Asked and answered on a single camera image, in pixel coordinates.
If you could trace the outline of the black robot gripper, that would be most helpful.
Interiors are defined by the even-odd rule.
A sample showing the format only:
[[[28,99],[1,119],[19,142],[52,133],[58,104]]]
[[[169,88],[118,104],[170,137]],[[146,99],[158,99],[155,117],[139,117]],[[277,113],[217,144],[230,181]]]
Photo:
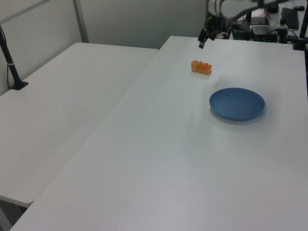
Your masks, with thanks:
[[[211,32],[209,35],[209,38],[211,40],[215,40],[216,33],[225,32],[227,29],[226,26],[226,19],[219,15],[213,15],[209,13],[205,20],[205,27]],[[198,37],[199,41],[199,48],[203,48],[204,44],[207,40],[207,30],[205,28],[202,28]]]

